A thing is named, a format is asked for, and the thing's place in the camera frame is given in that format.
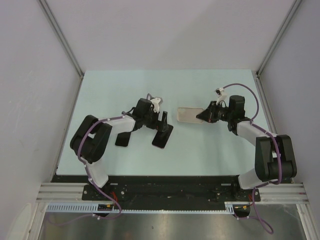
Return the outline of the bare phone purple edge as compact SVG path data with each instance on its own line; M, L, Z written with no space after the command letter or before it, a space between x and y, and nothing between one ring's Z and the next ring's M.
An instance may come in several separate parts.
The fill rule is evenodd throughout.
M169 124L168 129L166 131L158 131L152 141L152 145L157 148L164 149L171 136L173 129L174 126Z

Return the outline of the bare phone silver edge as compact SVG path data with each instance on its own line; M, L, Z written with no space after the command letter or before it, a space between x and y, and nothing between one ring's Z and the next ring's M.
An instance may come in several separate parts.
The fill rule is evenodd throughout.
M117 147L128 147L131 138L131 132L121 132L117 135L115 145Z

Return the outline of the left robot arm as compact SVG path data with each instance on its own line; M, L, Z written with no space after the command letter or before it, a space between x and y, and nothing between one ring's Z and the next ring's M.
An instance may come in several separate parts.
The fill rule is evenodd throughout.
M93 194L100 200L110 196L111 188L106 184L109 176L102 167L102 157L110 136L116 136L115 145L127 147L131 133L142 127L156 130L152 145L164 149L174 127L168 124L168 113L162 112L159 119L161 97L147 94L136 106L123 111L120 116L98 119L87 115L70 141L70 148L83 163L89 182L94 185Z

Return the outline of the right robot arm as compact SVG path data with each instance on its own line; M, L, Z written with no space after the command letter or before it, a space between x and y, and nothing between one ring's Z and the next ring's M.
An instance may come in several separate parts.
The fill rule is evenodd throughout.
M265 130L245 114L245 98L232 95L228 106L211 101L205 110L196 115L197 119L207 123L226 122L230 132L255 147L253 169L240 174L238 183L230 188L231 196L237 201L247 197L249 189L278 185L283 180L294 178L298 172L291 138Z

